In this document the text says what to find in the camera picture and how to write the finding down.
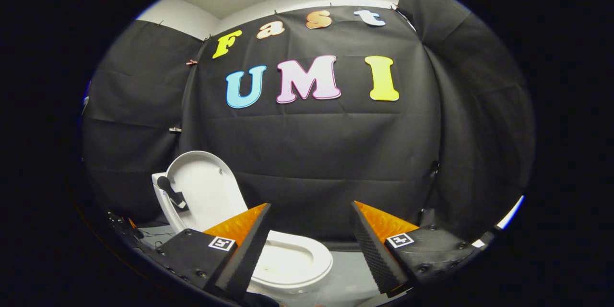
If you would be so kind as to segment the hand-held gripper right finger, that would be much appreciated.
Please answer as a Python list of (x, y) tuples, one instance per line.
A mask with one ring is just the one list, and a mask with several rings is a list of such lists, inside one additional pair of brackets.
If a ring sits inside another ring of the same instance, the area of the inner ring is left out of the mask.
[(445, 283), (483, 251), (448, 231), (432, 208), (413, 224), (359, 201), (351, 207), (357, 243), (378, 290), (388, 297)]

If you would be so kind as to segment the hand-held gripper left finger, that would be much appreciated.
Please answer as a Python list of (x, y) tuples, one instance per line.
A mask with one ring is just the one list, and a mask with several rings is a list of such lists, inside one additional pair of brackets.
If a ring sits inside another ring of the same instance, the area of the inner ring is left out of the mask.
[(209, 228), (187, 228), (156, 249), (156, 263), (197, 289), (244, 298), (272, 225), (270, 203)]

